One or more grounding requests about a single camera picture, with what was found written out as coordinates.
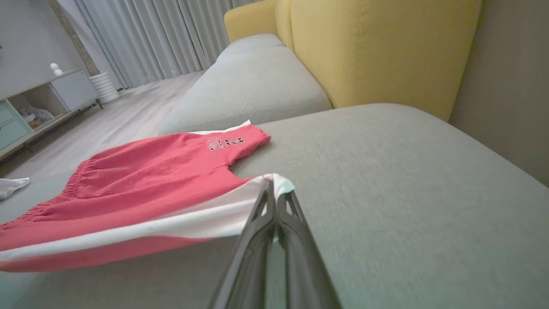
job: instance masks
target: white curtain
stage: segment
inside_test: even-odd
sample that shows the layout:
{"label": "white curtain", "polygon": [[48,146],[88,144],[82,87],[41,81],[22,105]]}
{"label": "white curtain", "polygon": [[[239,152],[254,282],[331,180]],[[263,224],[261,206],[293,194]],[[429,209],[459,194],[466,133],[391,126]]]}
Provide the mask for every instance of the white curtain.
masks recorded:
{"label": "white curtain", "polygon": [[258,0],[76,0],[124,88],[206,69],[226,11]]}

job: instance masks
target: items on shelf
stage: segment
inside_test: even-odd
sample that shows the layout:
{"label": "items on shelf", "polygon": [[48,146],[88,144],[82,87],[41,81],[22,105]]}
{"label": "items on shelf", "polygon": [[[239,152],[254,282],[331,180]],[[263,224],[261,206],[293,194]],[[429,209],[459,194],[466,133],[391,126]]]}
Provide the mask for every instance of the items on shelf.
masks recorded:
{"label": "items on shelf", "polygon": [[35,108],[32,105],[20,109],[19,114],[21,114],[23,119],[25,119],[25,121],[33,129],[36,129],[54,118],[48,110],[43,108]]}

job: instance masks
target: cabinet leg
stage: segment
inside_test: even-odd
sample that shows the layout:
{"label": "cabinet leg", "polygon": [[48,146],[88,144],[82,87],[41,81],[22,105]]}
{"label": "cabinet leg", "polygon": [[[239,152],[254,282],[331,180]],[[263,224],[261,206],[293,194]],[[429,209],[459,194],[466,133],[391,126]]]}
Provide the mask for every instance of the cabinet leg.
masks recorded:
{"label": "cabinet leg", "polygon": [[100,99],[96,99],[96,102],[97,102],[97,105],[99,105],[99,107],[101,109],[103,109],[103,105],[101,104],[101,100]]}
{"label": "cabinet leg", "polygon": [[27,149],[30,153],[34,153],[28,144],[23,144],[23,147],[25,147],[25,149]]}

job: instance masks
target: white cloth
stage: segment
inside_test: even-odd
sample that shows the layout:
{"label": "white cloth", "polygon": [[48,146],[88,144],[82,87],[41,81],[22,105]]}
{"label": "white cloth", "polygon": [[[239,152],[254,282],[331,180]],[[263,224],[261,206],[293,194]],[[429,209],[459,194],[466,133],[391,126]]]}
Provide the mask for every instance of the white cloth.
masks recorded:
{"label": "white cloth", "polygon": [[0,200],[9,198],[13,192],[30,183],[30,178],[6,179],[0,178]]}

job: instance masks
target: white figurine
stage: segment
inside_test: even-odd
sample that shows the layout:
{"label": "white figurine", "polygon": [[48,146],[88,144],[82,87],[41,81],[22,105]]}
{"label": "white figurine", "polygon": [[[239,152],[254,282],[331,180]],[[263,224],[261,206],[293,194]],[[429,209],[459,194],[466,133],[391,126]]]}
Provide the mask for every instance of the white figurine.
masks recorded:
{"label": "white figurine", "polygon": [[55,74],[56,76],[63,75],[63,71],[59,69],[57,63],[51,63],[49,67],[53,70],[53,74]]}

